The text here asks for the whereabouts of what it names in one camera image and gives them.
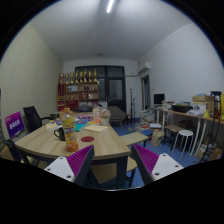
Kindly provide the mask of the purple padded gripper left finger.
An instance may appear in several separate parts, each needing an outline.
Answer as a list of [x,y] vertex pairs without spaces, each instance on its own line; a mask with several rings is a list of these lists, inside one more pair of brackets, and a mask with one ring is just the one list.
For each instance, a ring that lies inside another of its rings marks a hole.
[[58,157],[45,171],[83,186],[93,157],[94,146],[90,145],[68,157]]

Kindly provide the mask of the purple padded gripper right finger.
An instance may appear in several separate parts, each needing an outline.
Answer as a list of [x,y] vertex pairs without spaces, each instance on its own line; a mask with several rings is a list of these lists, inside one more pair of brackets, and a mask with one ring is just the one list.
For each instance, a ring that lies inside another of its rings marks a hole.
[[182,169],[182,166],[166,153],[156,154],[137,144],[132,145],[131,151],[145,185]]

